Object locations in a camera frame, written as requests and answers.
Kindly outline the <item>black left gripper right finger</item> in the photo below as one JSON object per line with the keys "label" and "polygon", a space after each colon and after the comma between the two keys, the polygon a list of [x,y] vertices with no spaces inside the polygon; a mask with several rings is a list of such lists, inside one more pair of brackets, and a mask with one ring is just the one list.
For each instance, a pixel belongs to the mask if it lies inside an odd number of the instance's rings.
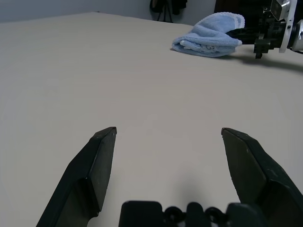
{"label": "black left gripper right finger", "polygon": [[240,202],[257,205],[270,227],[301,227],[303,195],[285,170],[248,134],[222,128],[221,135]]}

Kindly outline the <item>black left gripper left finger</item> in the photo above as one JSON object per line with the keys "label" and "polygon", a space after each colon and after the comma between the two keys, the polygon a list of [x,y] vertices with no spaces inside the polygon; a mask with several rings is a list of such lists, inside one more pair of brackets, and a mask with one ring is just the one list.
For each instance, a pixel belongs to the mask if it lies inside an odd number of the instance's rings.
{"label": "black left gripper left finger", "polygon": [[117,129],[96,132],[65,169],[37,226],[86,227],[102,211]]}

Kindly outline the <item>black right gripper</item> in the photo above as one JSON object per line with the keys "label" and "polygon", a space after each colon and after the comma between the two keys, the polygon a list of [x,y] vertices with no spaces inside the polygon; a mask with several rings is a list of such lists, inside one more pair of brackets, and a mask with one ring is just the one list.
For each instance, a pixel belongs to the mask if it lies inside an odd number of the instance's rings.
{"label": "black right gripper", "polygon": [[285,21],[277,21],[269,8],[263,8],[262,16],[258,21],[258,28],[245,27],[227,32],[242,45],[254,44],[256,59],[261,59],[269,50],[280,48],[285,31]]}

